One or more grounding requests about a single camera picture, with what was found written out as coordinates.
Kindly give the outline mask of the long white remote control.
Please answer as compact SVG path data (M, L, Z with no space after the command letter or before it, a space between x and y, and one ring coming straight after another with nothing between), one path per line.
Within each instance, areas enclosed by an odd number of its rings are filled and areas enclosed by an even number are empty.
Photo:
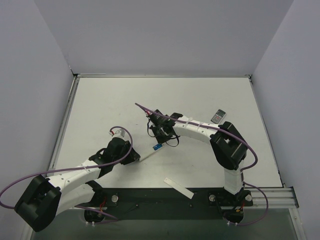
M140 154L141 158L139 161L142 162L142 161L146 160L147 158L151 157L152 155L159 152L163 148L164 148L164 144L162 144L162 147L158 150L154 150L153 147L148 149L147 151Z

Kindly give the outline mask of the blue battery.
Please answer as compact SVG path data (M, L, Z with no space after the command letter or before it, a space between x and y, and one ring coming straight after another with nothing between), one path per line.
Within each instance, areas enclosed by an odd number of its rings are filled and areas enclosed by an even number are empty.
M162 148L162 147L163 147L163 145L160 144L160 143L158 143L158 144L156 144L155 146L153 146L153 149L156 151L156 150L158 150L158 149L160 149L160 148Z

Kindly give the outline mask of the white remote battery cover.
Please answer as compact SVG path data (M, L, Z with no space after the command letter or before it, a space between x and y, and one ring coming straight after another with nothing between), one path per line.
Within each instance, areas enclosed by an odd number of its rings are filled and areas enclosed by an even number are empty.
M194 196L194 193L192 191L190 191L189 189L181 186L180 184L176 183L175 181L173 181L172 179L166 177L163 181L165 184L167 184L168 186L170 186L171 188L173 188L174 190L178 191L179 193L181 193L182 195L184 195L185 197L187 197L188 199L192 199Z

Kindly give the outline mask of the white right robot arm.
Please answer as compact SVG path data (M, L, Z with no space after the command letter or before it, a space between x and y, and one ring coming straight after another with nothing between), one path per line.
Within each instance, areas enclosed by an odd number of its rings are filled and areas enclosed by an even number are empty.
M223 188L233 195L237 195L244 188L241 168L248 148L243 144L245 140L232 123L205 123L176 112L163 117L159 110L154 113L148 112L146 116L147 130L152 131L158 144L189 137L210 145L215 159L224 168Z

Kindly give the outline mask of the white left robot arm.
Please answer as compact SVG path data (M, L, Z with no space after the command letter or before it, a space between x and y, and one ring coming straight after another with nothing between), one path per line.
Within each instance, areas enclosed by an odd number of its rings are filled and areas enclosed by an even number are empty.
M110 173L115 164L127 165L140 159L128 140L113 137L76 170L32 179L14 206L14 211L35 231L44 230L59 213L82 203L96 206L103 194L89 182Z

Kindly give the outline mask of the small grey remote control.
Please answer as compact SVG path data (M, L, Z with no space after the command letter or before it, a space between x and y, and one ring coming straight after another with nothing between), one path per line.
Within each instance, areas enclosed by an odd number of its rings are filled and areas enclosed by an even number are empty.
M224 117L226 116L226 112L221 110L221 109L218 109L216 111L216 113L213 115L213 117L210 119L210 121L214 124L220 124L222 122L222 120L224 119Z

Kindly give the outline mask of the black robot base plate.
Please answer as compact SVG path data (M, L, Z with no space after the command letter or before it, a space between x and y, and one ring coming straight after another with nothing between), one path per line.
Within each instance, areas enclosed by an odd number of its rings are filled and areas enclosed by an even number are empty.
M253 206L249 190L233 195L223 188L192 188L187 197L174 188L104 188L90 181L62 195L61 190L39 194L40 223L49 225L60 213L79 206L89 223L111 220L215 220L240 223L244 207Z

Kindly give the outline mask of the aluminium table edge rail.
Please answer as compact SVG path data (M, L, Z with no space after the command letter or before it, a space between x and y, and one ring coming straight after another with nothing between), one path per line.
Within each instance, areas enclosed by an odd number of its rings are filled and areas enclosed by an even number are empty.
M73 107L73 103L74 103L74 99L77 93L77 89L78 89L78 85L79 85L79 77L77 74L75 74L73 76L73 81L72 81L72 85L69 91L69 95L68 95L68 99L67 99L67 104L65 107L65 111L63 114L63 118L62 118L62 122L60 124L59 127L59 131L58 131L58 135L55 141L55 145L54 145L54 149L51 155L51 159L48 165L48 170L55 170L56 169L56 162L58 161L59 158L59 154L60 154L60 150L63 144L63 140L64 140L64 135L68 126L68 121L69 121L69 117L72 111L72 107Z

